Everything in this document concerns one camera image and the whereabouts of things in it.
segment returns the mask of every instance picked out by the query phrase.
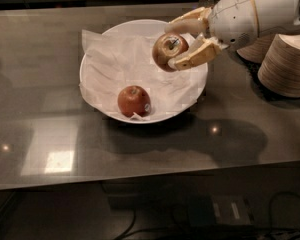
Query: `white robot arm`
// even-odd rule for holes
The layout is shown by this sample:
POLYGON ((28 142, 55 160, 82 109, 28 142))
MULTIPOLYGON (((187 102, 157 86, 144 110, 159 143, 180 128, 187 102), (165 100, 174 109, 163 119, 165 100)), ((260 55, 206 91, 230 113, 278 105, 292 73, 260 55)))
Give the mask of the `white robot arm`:
POLYGON ((189 69, 226 47, 237 50, 272 33, 300 34, 300 0, 220 0, 213 9, 198 8, 173 20, 165 31, 201 33, 186 53, 169 61, 176 70, 189 69))

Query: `table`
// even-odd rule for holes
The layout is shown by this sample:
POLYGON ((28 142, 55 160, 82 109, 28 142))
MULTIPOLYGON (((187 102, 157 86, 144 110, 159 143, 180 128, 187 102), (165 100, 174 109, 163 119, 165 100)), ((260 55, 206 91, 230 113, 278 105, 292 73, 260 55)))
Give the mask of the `table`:
POLYGON ((300 161, 300 99, 266 101, 238 56, 150 125, 110 119, 79 90, 82 29, 171 20, 196 4, 0 11, 0 190, 300 161))

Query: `parchment paper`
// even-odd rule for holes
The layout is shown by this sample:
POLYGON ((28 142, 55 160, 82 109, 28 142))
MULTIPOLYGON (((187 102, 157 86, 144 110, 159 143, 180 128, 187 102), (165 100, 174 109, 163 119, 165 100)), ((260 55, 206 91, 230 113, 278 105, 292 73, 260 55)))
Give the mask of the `parchment paper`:
MULTIPOLYGON (((110 117, 135 123, 165 120, 193 105, 205 86, 207 69, 170 73, 157 67, 152 47, 162 34, 106 36, 83 30, 80 89, 84 100, 110 117), (139 85, 150 95, 148 116, 127 118, 121 114, 117 97, 129 85, 139 85)), ((193 41, 190 35, 184 37, 188 43, 193 41)))

